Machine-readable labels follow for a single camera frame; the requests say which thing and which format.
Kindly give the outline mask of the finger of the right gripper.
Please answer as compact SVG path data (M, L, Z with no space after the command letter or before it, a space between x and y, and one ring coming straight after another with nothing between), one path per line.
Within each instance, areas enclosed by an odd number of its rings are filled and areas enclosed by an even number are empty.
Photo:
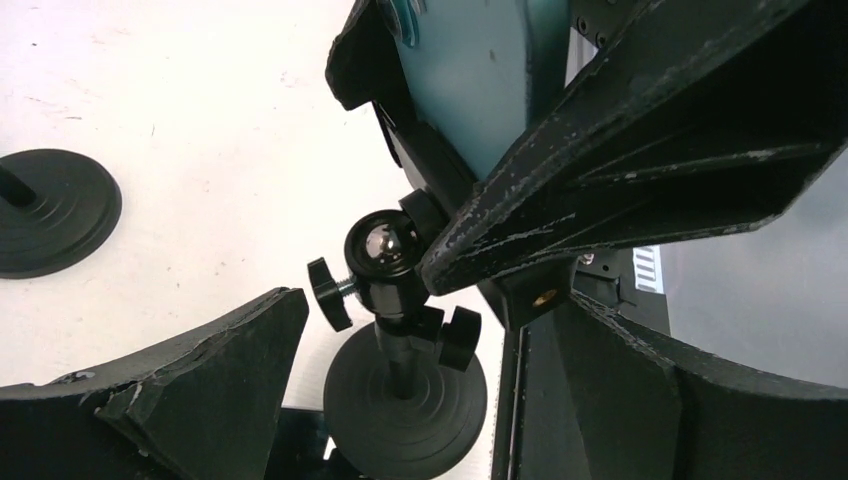
M643 1L420 264L444 295L554 258L758 230L847 146L843 1Z
M341 106L378 105L397 129L411 125L411 97L377 1L356 1L329 50L326 82Z

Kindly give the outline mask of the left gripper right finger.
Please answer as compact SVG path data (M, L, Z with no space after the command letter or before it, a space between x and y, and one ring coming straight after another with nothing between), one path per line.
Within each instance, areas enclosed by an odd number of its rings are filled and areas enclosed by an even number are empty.
M843 479L847 392L734 363L581 293L554 332L595 479Z

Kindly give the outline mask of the black phone stand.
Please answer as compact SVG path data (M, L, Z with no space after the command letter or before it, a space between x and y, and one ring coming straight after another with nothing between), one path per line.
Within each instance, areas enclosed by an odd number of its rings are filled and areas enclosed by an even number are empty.
M336 281L324 258L307 267L335 331L352 327L346 297L373 316L335 355L323 390L325 424L339 455L370 479L435 479L448 472L482 437L488 411L476 354L482 314L456 306L448 315L427 305L432 294L416 271L447 224L431 191L415 189L398 209L377 210L351 226L343 248L348 278ZM560 259L478 284L506 331L491 451L495 478L517 473L530 340L525 325L568 299L575 270L575 260Z
M1 158L1 277L66 269L111 235L122 211L118 183L100 163L61 149Z

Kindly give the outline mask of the blue-cased phone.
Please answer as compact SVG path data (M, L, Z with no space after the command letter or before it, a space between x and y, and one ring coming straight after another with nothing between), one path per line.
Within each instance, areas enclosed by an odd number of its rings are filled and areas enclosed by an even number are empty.
M479 179L566 85L567 0L378 2L415 111Z

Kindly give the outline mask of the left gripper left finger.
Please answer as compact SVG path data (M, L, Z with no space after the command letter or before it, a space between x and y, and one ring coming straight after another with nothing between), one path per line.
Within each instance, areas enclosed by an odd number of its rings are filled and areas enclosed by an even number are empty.
M5 479L260 479L309 307L275 288L122 358L1 391Z

